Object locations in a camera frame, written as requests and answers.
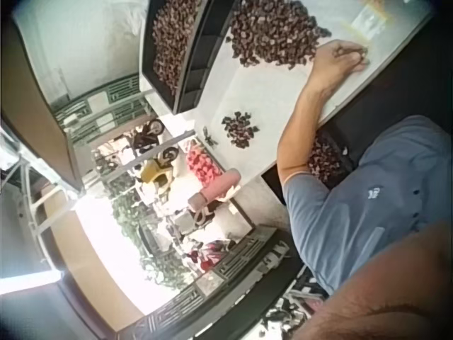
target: blue t-shirt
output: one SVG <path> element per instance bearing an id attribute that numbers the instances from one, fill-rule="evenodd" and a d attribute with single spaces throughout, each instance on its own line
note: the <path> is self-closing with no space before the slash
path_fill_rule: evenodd
<path id="1" fill-rule="evenodd" d="M 388 245 L 452 220 L 450 136 L 411 116 L 383 132 L 359 166 L 329 191 L 310 174 L 283 186 L 294 243 L 332 294 Z"/>

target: hand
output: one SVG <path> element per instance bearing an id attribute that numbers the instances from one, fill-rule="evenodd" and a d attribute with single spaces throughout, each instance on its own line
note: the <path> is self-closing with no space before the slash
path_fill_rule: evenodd
<path id="1" fill-rule="evenodd" d="M 365 47 L 344 40 L 333 40 L 320 46 L 307 87 L 319 92 L 325 100 L 329 99 L 352 72 L 365 69 L 369 64 L 366 54 Z"/>

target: white table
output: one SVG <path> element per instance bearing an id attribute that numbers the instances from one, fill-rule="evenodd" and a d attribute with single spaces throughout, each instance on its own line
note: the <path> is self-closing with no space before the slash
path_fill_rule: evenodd
<path id="1" fill-rule="evenodd" d="M 407 4 L 402 0 L 384 1 L 383 12 L 370 11 L 369 5 L 360 0 L 304 0 L 303 3 L 310 15 L 315 15 L 318 24 L 332 32 L 332 37 L 321 43 L 330 39 L 362 43 L 368 46 L 371 61 L 365 71 L 353 74 L 328 101 L 321 114 L 320 124 L 332 118 L 370 83 L 431 15 L 429 5 L 421 0 L 412 0 Z M 377 19 L 375 22 L 382 24 L 380 33 L 373 35 L 365 26 L 366 23 L 353 27 L 354 20 L 357 21 L 357 17 L 365 11 L 373 13 Z M 202 139 L 202 129 L 206 126 L 212 138 L 219 143 L 214 148 L 207 148 L 225 169 L 238 169 L 242 176 L 241 185 L 244 185 L 275 164 L 278 140 L 312 64 L 298 65 L 288 70 L 285 66 L 277 67 L 263 62 L 256 67 L 244 68 L 238 59 L 232 58 L 232 53 L 231 45 L 224 42 L 196 109 L 172 115 L 157 93 L 148 95 L 147 100 L 172 134 L 194 128 Z M 152 89 L 141 72 L 140 75 L 141 90 Z M 233 115 L 234 111 L 250 112 L 252 125 L 260 128 L 247 149 L 233 146 L 221 124 L 223 117 Z"/>

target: shirt logo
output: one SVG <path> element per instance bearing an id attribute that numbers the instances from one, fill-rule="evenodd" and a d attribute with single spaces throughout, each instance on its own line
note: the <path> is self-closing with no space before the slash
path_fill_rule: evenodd
<path id="1" fill-rule="evenodd" d="M 369 200 L 374 200 L 379 196 L 379 193 L 381 192 L 380 188 L 374 188 L 372 190 L 368 190 L 368 199 Z"/>

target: shirt sleeve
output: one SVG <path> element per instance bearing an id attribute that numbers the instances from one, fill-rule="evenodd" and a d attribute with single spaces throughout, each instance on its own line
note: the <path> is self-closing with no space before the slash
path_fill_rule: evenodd
<path id="1" fill-rule="evenodd" d="M 321 212 L 329 190 L 310 174 L 297 174 L 283 185 L 294 243 L 299 250 L 304 235 Z"/>

